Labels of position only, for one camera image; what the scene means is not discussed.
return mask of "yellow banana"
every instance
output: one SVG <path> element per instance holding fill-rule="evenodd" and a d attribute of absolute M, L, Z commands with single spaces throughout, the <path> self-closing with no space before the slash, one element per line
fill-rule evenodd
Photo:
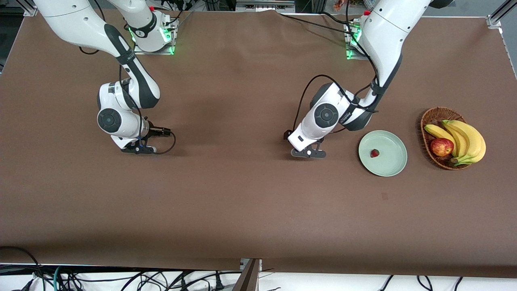
<path fill-rule="evenodd" d="M 424 129 L 426 132 L 430 133 L 435 138 L 446 138 L 446 139 L 452 141 L 452 143 L 454 144 L 454 148 L 452 149 L 452 152 L 455 151 L 456 141 L 454 140 L 452 135 L 450 135 L 448 132 L 446 132 L 443 128 L 436 126 L 434 124 L 428 124 L 428 125 L 424 126 Z"/>
<path fill-rule="evenodd" d="M 451 127 L 447 127 L 445 124 L 448 120 L 442 120 L 442 124 L 445 126 L 447 131 L 452 135 L 454 138 L 455 144 L 454 149 L 452 150 L 452 156 L 453 157 L 462 157 L 465 156 L 468 149 L 468 142 L 467 140 L 456 130 L 454 130 Z"/>
<path fill-rule="evenodd" d="M 466 153 L 462 155 L 462 148 L 460 147 L 460 153 L 453 162 L 460 165 L 462 163 L 478 161 L 483 158 L 484 151 L 486 151 L 486 144 L 481 134 L 474 127 L 458 120 L 444 120 L 443 124 L 449 132 L 452 130 L 456 131 L 459 136 L 462 136 L 467 142 Z"/>

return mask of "plate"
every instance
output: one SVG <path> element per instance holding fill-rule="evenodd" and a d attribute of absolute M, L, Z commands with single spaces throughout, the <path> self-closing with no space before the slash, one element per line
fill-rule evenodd
<path fill-rule="evenodd" d="M 370 157 L 372 150 L 379 156 Z M 381 177 L 400 173 L 407 163 L 406 146 L 398 136 L 384 130 L 367 133 L 359 143 L 359 158 L 368 171 Z"/>

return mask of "strawberry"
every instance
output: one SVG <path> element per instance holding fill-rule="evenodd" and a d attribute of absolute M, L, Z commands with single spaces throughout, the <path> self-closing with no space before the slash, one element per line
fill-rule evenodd
<path fill-rule="evenodd" d="M 371 152 L 370 152 L 370 157 L 376 157 L 376 156 L 379 156 L 379 151 L 376 150 L 376 149 L 373 149 Z"/>

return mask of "teal cable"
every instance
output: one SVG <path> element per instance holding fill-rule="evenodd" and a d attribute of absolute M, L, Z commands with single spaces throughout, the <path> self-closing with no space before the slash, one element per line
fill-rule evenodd
<path fill-rule="evenodd" d="M 57 267 L 56 271 L 54 272 L 54 291 L 57 291 L 57 274 L 58 274 L 60 268 L 61 268 L 61 266 Z"/>

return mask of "white surface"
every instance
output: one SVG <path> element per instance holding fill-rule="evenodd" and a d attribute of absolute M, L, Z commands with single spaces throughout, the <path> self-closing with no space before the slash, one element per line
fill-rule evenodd
<path fill-rule="evenodd" d="M 186 277 L 186 282 L 213 274 L 213 271 L 199 271 Z M 127 273 L 88 273 L 78 277 L 82 279 L 99 280 L 111 278 L 130 277 L 136 272 Z M 166 272 L 169 283 L 178 276 L 180 272 Z M 237 281 L 239 274 L 221 275 L 226 290 L 231 289 Z M 30 279 L 31 275 L 0 276 L 0 290 L 11 291 L 21 289 Z M 384 285 L 388 275 L 351 275 L 351 274 L 308 274 L 308 273 L 270 273 L 260 274 L 258 291 L 269 291 L 280 287 L 280 291 L 378 291 Z M 164 283 L 163 278 L 158 275 L 154 277 Z M 434 291 L 453 291 L 454 284 L 458 277 L 430 277 Z M 120 291 L 127 280 L 115 282 L 84 282 L 84 291 Z M 215 277 L 208 278 L 212 288 L 215 286 Z M 421 281 L 427 284 L 424 277 Z M 139 279 L 134 280 L 125 290 L 134 291 Z M 190 291 L 207 290 L 208 284 L 204 281 L 193 284 Z M 35 280 L 31 291 L 42 290 L 41 280 Z M 48 284 L 47 290 L 53 290 Z M 158 287 L 146 284 L 142 291 L 158 291 Z M 416 279 L 416 276 L 394 276 L 386 291 L 411 290 L 425 291 Z M 494 278 L 464 278 L 458 287 L 458 291 L 515 291 L 517 290 L 517 279 L 494 279 Z"/>

